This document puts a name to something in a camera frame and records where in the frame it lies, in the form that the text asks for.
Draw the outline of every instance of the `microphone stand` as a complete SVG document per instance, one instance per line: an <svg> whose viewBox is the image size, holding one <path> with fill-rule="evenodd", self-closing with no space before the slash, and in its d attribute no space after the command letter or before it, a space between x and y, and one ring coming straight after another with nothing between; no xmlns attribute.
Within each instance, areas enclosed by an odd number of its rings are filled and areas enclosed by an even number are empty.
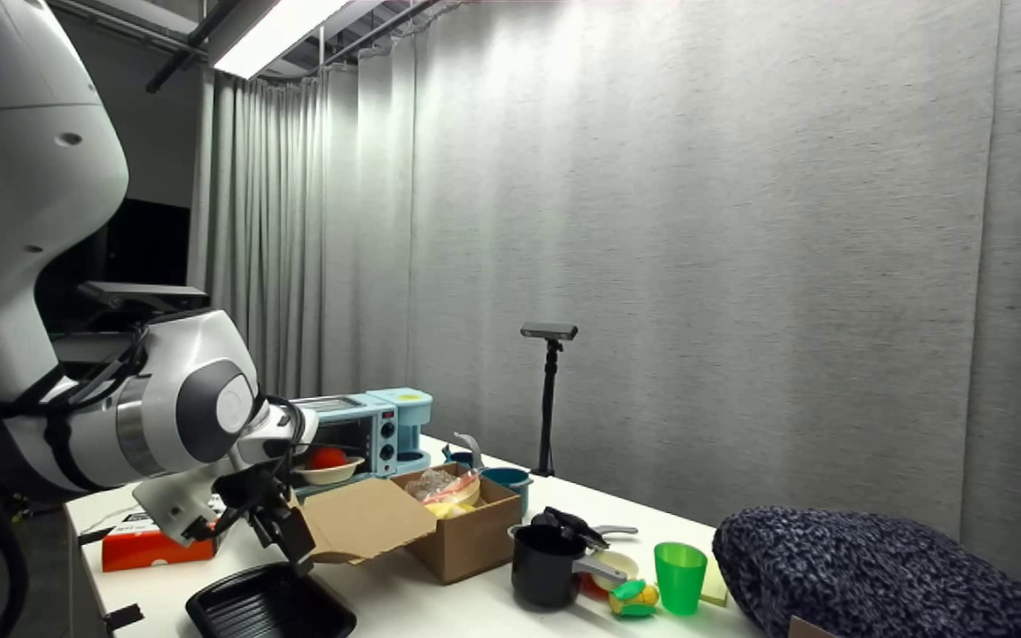
<svg viewBox="0 0 1021 638"><path fill-rule="evenodd" d="M534 468L534 476L554 476L551 432L554 432L554 378L557 378L557 355L562 352L565 346L557 339L545 339L544 441L539 441L539 468Z"/></svg>

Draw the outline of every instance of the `red object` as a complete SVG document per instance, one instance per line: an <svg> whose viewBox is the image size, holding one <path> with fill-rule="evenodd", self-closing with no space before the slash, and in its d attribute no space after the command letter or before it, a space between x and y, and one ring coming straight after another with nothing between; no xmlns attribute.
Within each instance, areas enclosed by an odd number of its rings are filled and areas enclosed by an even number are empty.
<svg viewBox="0 0 1021 638"><path fill-rule="evenodd" d="M192 559L213 559L213 556L218 556L213 538L180 545L172 534L163 534L154 521L144 521L141 515L125 518L125 525L117 525L98 545L104 570L192 563Z"/></svg>
<svg viewBox="0 0 1021 638"><path fill-rule="evenodd" d="M346 459L344 459L339 448L315 448L315 452L310 452L310 468L337 468L337 466L346 466Z"/></svg>
<svg viewBox="0 0 1021 638"><path fill-rule="evenodd" d="M611 599L611 591L601 587L601 585L591 583L591 573L579 573L579 577L583 577L583 591L584 591L590 599Z"/></svg>

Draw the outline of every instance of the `white table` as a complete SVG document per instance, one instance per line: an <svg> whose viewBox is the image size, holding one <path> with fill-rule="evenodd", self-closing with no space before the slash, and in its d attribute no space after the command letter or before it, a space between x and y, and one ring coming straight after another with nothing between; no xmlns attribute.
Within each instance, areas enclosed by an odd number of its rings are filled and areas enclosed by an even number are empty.
<svg viewBox="0 0 1021 638"><path fill-rule="evenodd" d="M70 533L86 534L112 525L125 511L130 511L130 488L95 494L68 502ZM686 521L611 494L597 494L565 479L534 479L530 494L533 515L544 507L562 507L590 525L640 525L640 538L617 538L614 551L640 559L642 577L655 583L654 545L662 538L681 538L709 551L713 528L699 521ZM86 587L95 591L104 613L120 608L140 608L144 617L117 630L117 638L166 638L187 635L194 638L194 623L183 613L192 591L232 577L237 570L283 559L273 545L261 551L255 533L241 521L220 543L218 559L206 563L163 563L144 570L98 570L98 543L82 545L86 556ZM654 617L654 622L614 622L611 611L597 599L579 596L573 608L557 613L533 613L514 604L510 567L498 567L458 585L433 583L411 556L389 554L362 567L315 567L332 596L354 611L354 635L760 635L741 611L729 604L702 608L699 617Z"/></svg>

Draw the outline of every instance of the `ceiling light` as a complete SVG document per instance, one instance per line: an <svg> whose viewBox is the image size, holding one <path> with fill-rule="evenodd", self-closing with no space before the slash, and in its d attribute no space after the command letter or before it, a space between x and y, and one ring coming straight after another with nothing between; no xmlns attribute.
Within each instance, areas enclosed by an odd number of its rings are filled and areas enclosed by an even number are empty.
<svg viewBox="0 0 1021 638"><path fill-rule="evenodd" d="M276 0L220 62L218 72L255 77L266 63L331 23L346 0Z"/></svg>

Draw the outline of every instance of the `white bowl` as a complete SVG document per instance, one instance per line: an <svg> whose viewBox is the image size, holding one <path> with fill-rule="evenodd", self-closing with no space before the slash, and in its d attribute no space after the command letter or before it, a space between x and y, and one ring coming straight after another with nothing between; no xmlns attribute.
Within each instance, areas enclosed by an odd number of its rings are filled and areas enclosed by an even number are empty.
<svg viewBox="0 0 1021 638"><path fill-rule="evenodd" d="M625 554L602 551L602 554L591 554L591 559L602 563L602 567L614 567L614 570L621 570L621 573L629 573L629 577L640 577L640 573L642 573L640 559L630 559L630 556L625 556ZM614 587L621 585L621 583L611 583L611 577L601 577L601 573L591 573L591 583L597 583L602 591L614 591Z"/></svg>
<svg viewBox="0 0 1021 638"><path fill-rule="evenodd" d="M362 459L351 459L346 466L332 466L332 468L294 468L294 476L303 476L310 487L337 487L354 479Z"/></svg>

